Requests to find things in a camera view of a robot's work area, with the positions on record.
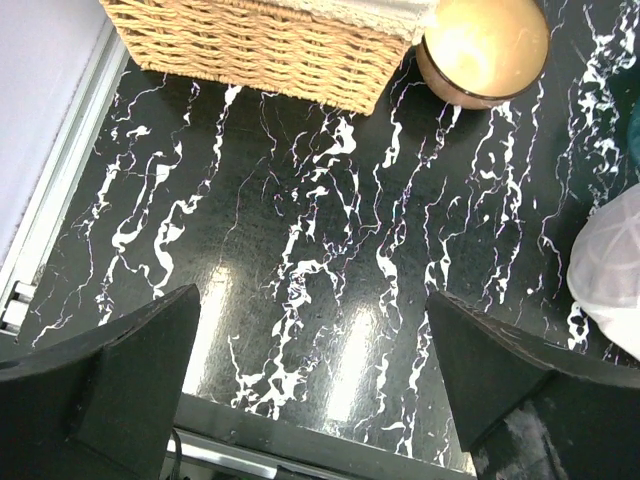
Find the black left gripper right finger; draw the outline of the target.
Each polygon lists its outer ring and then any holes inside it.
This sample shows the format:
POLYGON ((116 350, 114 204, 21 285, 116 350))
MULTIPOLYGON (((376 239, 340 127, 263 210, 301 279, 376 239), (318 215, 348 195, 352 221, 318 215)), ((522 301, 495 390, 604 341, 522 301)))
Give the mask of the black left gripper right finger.
POLYGON ((430 329, 480 479, 636 479, 639 372, 566 350, 447 292, 430 329))

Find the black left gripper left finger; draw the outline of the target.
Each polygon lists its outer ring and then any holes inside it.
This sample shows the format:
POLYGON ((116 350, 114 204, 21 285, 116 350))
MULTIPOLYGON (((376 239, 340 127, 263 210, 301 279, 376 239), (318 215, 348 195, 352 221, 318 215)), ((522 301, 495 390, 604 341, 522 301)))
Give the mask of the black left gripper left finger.
POLYGON ((200 316, 195 285, 1 363, 4 479, 156 479, 200 316))

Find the white mesh laundry bag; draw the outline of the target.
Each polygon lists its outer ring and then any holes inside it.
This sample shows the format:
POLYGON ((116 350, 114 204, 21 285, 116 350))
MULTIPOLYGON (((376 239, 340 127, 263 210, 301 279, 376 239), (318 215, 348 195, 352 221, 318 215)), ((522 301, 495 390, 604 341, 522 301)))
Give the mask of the white mesh laundry bag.
POLYGON ((573 243, 567 285, 602 334, 638 358, 638 185, 590 216, 573 243))

